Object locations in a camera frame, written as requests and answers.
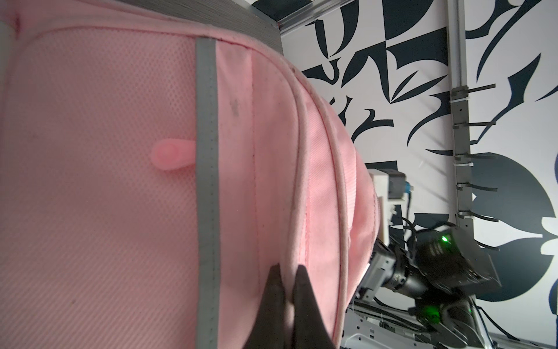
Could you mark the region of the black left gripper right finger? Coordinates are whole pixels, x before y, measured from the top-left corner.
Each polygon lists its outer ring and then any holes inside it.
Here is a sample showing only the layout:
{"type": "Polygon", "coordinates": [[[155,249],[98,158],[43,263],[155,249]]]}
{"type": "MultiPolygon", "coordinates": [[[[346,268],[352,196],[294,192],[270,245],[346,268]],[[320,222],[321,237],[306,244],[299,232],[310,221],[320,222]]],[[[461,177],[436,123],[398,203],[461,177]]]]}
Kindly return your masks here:
{"type": "Polygon", "coordinates": [[[324,325],[305,266],[298,266],[293,288],[294,329],[292,348],[334,349],[324,325]]]}

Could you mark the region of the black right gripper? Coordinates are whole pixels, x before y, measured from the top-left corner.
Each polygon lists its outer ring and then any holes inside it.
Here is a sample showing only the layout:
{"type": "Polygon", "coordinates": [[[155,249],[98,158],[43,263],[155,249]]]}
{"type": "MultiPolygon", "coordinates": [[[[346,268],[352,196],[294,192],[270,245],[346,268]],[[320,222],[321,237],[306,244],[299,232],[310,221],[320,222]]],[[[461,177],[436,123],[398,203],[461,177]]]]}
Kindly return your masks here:
{"type": "Polygon", "coordinates": [[[355,292],[355,299],[372,301],[381,288],[409,298],[421,298],[430,288],[430,283],[420,270],[411,263],[405,250],[387,247],[376,240],[369,267],[355,292]]]}

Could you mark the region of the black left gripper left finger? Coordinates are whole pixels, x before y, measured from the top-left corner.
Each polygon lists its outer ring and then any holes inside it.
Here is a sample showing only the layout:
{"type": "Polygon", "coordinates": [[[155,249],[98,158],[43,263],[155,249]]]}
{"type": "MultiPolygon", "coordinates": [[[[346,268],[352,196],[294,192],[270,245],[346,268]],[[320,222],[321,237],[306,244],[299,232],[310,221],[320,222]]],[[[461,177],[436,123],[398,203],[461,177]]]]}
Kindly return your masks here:
{"type": "Polygon", "coordinates": [[[285,289],[280,266],[270,268],[254,326],[245,349],[285,348],[285,289]]]}

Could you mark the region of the pink student backpack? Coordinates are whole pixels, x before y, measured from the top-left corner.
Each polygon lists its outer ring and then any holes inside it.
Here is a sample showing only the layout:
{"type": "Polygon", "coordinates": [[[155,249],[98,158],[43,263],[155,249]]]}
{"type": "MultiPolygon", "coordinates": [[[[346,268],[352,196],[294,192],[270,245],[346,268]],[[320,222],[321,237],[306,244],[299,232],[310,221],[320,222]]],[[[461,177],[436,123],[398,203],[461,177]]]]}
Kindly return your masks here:
{"type": "Polygon", "coordinates": [[[3,1],[1,347],[244,348],[305,266],[340,346],[379,230],[334,109],[267,45],[119,1],[3,1]]]}

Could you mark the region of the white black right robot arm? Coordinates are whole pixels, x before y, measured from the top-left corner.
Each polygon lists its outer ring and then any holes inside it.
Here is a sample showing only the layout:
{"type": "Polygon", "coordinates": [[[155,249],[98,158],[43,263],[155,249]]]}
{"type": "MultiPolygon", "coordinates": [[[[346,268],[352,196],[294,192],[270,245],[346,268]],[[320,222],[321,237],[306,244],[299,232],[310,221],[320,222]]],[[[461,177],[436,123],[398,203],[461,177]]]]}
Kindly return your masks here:
{"type": "Polygon", "coordinates": [[[475,296],[501,286],[490,247],[450,222],[416,230],[404,244],[376,241],[350,309],[386,316],[433,348],[490,348],[475,296]]]}

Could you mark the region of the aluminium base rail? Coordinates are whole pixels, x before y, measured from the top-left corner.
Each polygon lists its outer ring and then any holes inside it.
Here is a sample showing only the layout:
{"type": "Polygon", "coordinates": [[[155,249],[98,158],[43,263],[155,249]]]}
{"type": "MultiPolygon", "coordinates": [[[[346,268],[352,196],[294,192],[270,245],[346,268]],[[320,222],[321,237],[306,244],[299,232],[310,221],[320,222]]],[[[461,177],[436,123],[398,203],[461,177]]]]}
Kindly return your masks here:
{"type": "MultiPolygon", "coordinates": [[[[513,340],[488,331],[484,318],[473,313],[480,325],[483,348],[550,348],[530,340],[513,340]]],[[[354,302],[347,308],[341,348],[447,348],[434,337],[419,330],[419,323],[409,315],[381,305],[354,302]]]]}

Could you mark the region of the black wall hook rail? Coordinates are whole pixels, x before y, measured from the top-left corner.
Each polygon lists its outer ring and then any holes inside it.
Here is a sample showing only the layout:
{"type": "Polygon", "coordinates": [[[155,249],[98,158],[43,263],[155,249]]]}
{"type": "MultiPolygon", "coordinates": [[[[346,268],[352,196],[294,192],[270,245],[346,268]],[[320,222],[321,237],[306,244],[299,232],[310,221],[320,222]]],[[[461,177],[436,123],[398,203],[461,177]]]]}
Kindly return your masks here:
{"type": "Polygon", "coordinates": [[[473,194],[475,190],[494,193],[497,188],[480,186],[473,181],[472,170],[475,161],[483,159],[481,154],[471,151],[470,129],[475,127],[492,127],[495,122],[471,122],[469,120],[469,95],[472,92],[489,90],[495,84],[470,89],[467,86],[453,88],[450,91],[450,112],[453,131],[453,165],[456,178],[456,225],[474,236],[474,220],[498,222],[491,216],[481,215],[473,210],[473,194]]]}

